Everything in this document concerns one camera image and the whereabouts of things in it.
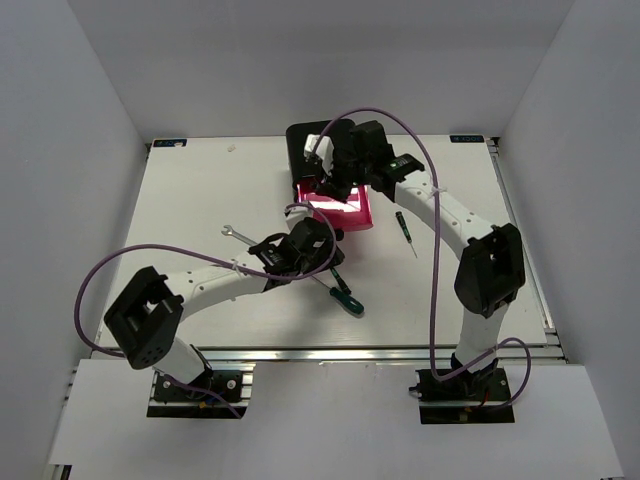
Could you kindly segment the small black green screwdriver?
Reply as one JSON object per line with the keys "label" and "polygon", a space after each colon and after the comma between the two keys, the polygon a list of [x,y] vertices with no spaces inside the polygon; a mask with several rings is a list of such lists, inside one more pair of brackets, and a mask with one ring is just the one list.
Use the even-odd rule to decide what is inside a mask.
{"label": "small black green screwdriver", "polygon": [[352,290],[350,289],[346,281],[342,278],[342,276],[339,274],[338,270],[336,268],[331,268],[330,272],[334,277],[338,285],[338,288],[341,290],[341,292],[344,293],[345,295],[350,296],[352,293]]}

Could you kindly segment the pink drawer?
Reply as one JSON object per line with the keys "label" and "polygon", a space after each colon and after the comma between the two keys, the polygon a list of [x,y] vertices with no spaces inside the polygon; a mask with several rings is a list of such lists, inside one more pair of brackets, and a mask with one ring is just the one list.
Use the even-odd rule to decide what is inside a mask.
{"label": "pink drawer", "polygon": [[357,186],[345,202],[321,196],[312,191],[309,179],[295,185],[295,199],[309,202],[330,221],[335,229],[345,233],[364,231],[373,227],[368,190],[366,186]]}

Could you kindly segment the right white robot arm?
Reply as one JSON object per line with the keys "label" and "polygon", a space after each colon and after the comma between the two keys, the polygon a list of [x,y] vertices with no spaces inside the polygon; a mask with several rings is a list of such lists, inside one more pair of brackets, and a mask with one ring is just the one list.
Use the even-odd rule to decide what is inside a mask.
{"label": "right white robot arm", "polygon": [[525,283],[519,230],[493,224],[473,213],[440,186],[431,159],[399,155],[381,123],[350,128],[350,149],[341,154],[323,129],[305,140],[304,157],[315,168],[317,193],[343,201],[352,188],[366,185],[414,214],[459,261],[454,291],[464,307],[452,357],[451,384],[461,397],[484,391],[499,348],[498,335],[509,305]]}

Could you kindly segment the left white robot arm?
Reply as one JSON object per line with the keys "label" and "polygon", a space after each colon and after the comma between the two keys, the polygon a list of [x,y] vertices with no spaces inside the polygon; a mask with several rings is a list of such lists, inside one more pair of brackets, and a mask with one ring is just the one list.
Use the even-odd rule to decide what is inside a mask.
{"label": "left white robot arm", "polygon": [[129,365],[154,368],[177,380],[188,398],[211,387],[211,374],[196,349],[177,337],[180,323],[214,305],[290,284],[295,277],[339,266],[345,258],[326,223],[305,218],[288,233],[250,246],[230,267],[161,274],[138,270],[107,309],[104,321]]}

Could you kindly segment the black drawer cabinet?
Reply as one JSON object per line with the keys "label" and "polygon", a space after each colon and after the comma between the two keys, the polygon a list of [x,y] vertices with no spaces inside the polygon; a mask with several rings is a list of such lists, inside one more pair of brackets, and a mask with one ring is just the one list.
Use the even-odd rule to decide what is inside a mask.
{"label": "black drawer cabinet", "polygon": [[[292,186],[297,186],[305,180],[313,178],[313,168],[307,164],[307,151],[313,148],[307,140],[316,140],[317,136],[329,124],[328,120],[297,123],[286,129],[286,145],[288,152],[289,169],[291,173]],[[346,156],[354,152],[350,130],[355,126],[351,119],[339,120],[322,139],[321,146],[317,149],[317,154],[323,156],[326,152],[324,145],[331,140],[333,154]]]}

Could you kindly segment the small precision screwdriver left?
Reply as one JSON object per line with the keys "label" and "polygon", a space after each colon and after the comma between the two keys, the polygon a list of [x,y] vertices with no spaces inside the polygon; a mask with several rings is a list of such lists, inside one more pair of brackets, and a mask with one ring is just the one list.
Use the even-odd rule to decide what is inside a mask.
{"label": "small precision screwdriver left", "polygon": [[408,243],[408,245],[410,246],[410,248],[411,248],[411,250],[413,252],[414,257],[417,258],[418,255],[417,255],[417,252],[416,252],[416,250],[414,248],[413,239],[411,237],[411,234],[410,234],[410,231],[409,231],[409,228],[408,228],[408,225],[406,223],[406,220],[405,220],[405,217],[404,217],[403,213],[401,211],[396,211],[395,212],[395,218],[396,218],[396,220],[398,222],[399,227],[402,230],[402,233],[403,233],[403,235],[405,237],[406,242]]}

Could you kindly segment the silver wrench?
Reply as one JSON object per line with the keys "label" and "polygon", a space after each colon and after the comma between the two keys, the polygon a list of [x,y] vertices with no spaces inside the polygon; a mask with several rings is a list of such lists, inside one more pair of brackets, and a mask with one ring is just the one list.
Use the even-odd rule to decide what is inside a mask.
{"label": "silver wrench", "polygon": [[257,245],[257,242],[250,239],[249,237],[239,233],[238,231],[236,231],[231,225],[224,225],[221,233],[227,237],[232,237],[235,238],[241,242],[243,242],[244,244],[248,245],[248,246],[255,246]]}

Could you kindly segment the right blue label sticker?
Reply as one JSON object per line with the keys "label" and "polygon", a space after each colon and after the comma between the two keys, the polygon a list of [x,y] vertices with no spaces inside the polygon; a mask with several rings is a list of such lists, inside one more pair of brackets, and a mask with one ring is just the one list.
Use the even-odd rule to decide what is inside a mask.
{"label": "right blue label sticker", "polygon": [[452,143],[484,143],[483,135],[457,134],[450,135],[449,139]]}

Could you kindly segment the blue label sticker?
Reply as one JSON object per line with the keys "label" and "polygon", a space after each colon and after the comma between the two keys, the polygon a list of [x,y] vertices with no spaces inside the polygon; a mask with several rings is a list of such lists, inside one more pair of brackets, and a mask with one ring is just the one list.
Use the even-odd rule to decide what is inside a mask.
{"label": "blue label sticker", "polygon": [[153,148],[182,148],[187,145],[186,139],[155,139],[152,143]]}
{"label": "blue label sticker", "polygon": [[449,139],[452,143],[484,143],[483,135],[457,134],[450,135]]}

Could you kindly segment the left blue label sticker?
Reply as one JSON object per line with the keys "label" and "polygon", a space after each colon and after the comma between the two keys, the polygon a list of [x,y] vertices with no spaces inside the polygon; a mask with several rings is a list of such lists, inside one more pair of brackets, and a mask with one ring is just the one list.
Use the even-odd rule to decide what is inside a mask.
{"label": "left blue label sticker", "polygon": [[153,148],[182,148],[187,145],[186,139],[155,139],[152,143]]}

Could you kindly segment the aluminium table rail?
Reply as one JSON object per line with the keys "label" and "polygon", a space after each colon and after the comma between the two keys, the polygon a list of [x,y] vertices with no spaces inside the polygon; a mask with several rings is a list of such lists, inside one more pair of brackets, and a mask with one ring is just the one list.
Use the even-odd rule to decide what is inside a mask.
{"label": "aluminium table rail", "polygon": [[[528,347],[532,360],[565,361],[566,357],[559,343]],[[428,361],[430,352],[427,348],[339,348],[339,349],[201,349],[209,361]],[[449,364],[453,348],[436,348],[437,362]],[[526,360],[522,347],[506,346],[501,348],[498,357],[504,360]]]}

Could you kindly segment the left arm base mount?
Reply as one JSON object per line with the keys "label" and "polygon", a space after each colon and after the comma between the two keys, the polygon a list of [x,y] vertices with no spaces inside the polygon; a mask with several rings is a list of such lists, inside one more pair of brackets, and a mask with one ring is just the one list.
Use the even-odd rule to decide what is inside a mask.
{"label": "left arm base mount", "polygon": [[185,389],[161,373],[153,377],[146,415],[165,419],[240,420],[249,405],[253,384],[250,367],[213,365],[196,390]]}

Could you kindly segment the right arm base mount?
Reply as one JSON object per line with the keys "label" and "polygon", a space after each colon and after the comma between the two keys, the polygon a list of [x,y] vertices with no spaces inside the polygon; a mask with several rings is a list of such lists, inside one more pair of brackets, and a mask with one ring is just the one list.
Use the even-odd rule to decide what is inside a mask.
{"label": "right arm base mount", "polygon": [[408,388],[418,401],[422,425],[513,424],[511,390],[503,368],[439,382],[429,369],[416,371]]}

